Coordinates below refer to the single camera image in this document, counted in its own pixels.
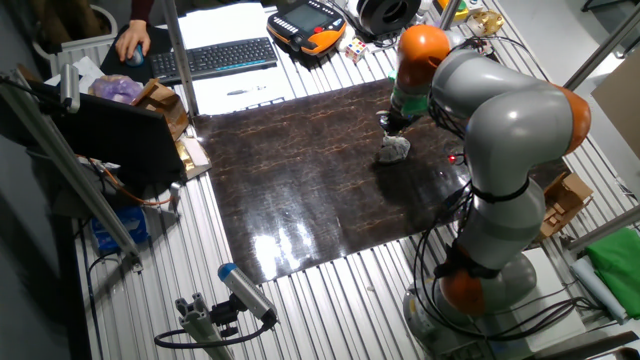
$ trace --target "keyboard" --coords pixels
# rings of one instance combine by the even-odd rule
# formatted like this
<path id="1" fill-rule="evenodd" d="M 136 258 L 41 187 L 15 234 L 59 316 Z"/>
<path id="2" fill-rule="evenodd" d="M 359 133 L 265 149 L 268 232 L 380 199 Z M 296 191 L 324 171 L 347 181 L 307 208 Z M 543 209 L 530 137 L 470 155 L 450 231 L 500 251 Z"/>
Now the keyboard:
<path id="1" fill-rule="evenodd" d="M 187 50 L 193 80 L 237 74 L 276 66 L 269 38 L 256 38 Z M 161 84 L 180 83 L 173 52 L 150 56 L 153 77 Z"/>

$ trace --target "purple bag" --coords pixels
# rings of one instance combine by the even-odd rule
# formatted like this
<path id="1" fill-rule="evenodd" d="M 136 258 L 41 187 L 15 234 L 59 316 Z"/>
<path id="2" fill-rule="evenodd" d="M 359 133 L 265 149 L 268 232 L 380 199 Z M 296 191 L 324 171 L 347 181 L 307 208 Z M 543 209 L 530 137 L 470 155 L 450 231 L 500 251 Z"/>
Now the purple bag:
<path id="1" fill-rule="evenodd" d="M 89 94 L 131 105 L 142 91 L 142 86 L 124 75 L 107 75 L 91 84 Z"/>

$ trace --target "computer mouse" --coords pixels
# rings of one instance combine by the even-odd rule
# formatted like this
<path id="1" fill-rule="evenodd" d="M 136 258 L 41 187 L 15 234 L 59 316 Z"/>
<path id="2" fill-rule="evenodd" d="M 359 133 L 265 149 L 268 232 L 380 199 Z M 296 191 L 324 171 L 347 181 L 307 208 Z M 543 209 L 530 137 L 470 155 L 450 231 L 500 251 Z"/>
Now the computer mouse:
<path id="1" fill-rule="evenodd" d="M 124 62 L 129 67 L 138 67 L 144 63 L 144 56 L 142 56 L 142 45 L 138 44 L 136 49 L 133 51 L 133 56 L 131 59 L 127 59 Z"/>

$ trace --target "person's hand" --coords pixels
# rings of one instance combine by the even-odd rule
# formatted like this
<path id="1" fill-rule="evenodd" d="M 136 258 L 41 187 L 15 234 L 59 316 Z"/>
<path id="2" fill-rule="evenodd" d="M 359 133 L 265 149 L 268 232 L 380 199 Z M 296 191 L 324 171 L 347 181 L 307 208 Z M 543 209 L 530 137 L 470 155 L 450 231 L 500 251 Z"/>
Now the person's hand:
<path id="1" fill-rule="evenodd" d="M 131 59 L 139 43 L 142 43 L 142 55 L 147 56 L 151 45 L 151 39 L 149 39 L 149 34 L 147 33 L 147 23 L 144 20 L 131 20 L 129 21 L 129 28 L 120 35 L 116 43 L 116 51 L 120 61 Z"/>

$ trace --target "black monitor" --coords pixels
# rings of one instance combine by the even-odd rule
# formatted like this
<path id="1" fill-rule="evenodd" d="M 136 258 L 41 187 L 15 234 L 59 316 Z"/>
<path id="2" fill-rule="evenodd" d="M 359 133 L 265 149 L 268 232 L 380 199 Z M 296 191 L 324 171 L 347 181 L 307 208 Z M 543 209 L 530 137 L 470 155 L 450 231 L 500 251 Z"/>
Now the black monitor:
<path id="1" fill-rule="evenodd" d="M 29 85 L 44 96 L 60 99 L 57 87 Z M 52 119 L 76 154 L 120 165 L 118 176 L 127 184 L 183 180 L 182 160 L 159 113 L 81 94 L 76 114 L 54 114 Z"/>

